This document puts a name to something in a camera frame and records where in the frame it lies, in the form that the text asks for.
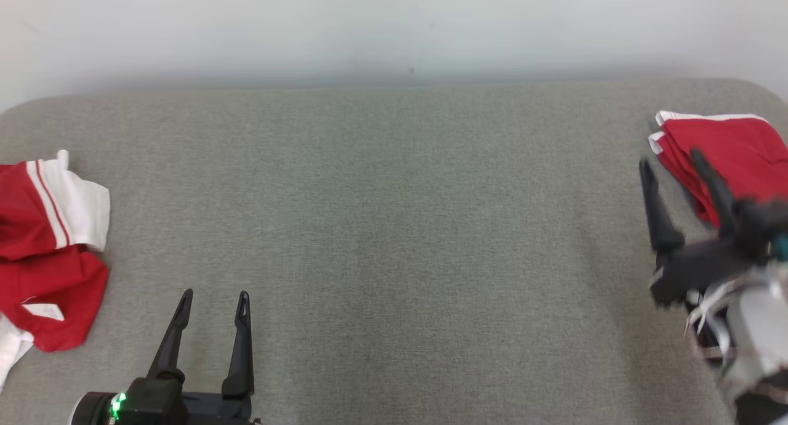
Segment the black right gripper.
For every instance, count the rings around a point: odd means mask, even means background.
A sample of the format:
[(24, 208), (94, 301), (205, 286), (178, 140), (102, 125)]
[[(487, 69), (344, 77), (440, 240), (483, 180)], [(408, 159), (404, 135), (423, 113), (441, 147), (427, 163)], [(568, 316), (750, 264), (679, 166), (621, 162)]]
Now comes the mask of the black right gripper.
[[(718, 234), (732, 236), (737, 222), (735, 199), (698, 148), (690, 150), (693, 167), (706, 185), (718, 217)], [(770, 240), (758, 238), (713, 238), (685, 245), (686, 237), (675, 228), (659, 194), (659, 182), (647, 158), (638, 166), (648, 225), (648, 237), (656, 252), (659, 276), (650, 285), (656, 305), (670, 307), (684, 301), (690, 291), (704, 291), (709, 285), (745, 273), (752, 266), (765, 265), (770, 259)]]

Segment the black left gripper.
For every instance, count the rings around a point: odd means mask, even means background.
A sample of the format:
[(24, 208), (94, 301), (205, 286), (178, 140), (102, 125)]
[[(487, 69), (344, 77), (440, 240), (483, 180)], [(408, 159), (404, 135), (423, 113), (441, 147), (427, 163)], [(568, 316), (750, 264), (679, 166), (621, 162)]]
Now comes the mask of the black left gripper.
[(228, 375), (217, 392), (185, 392), (178, 369), (181, 335), (188, 326), (193, 290), (183, 292), (147, 378), (136, 378), (124, 392), (87, 392), (71, 413), (73, 424), (260, 424), (252, 417), (254, 357), (251, 305), (239, 294), (236, 335)]

